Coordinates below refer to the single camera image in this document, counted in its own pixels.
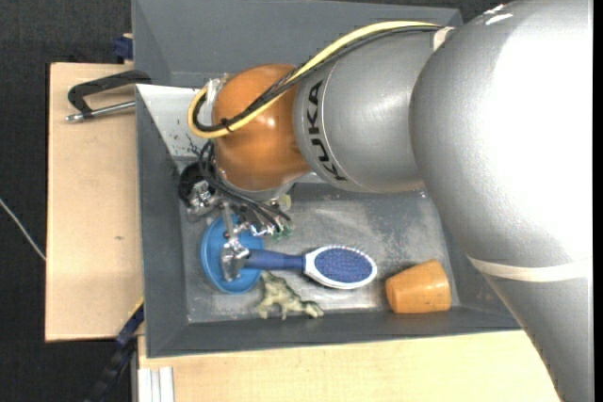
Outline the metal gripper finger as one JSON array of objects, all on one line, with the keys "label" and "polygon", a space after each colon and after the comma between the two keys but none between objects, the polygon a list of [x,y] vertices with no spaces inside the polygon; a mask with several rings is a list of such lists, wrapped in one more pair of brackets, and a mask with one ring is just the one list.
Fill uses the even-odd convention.
[{"label": "metal gripper finger", "polygon": [[220,269],[226,281],[233,281],[239,276],[250,251],[237,238],[229,239],[220,249]]},{"label": "metal gripper finger", "polygon": [[187,220],[198,222],[218,205],[219,197],[207,181],[195,183],[187,195]]}]

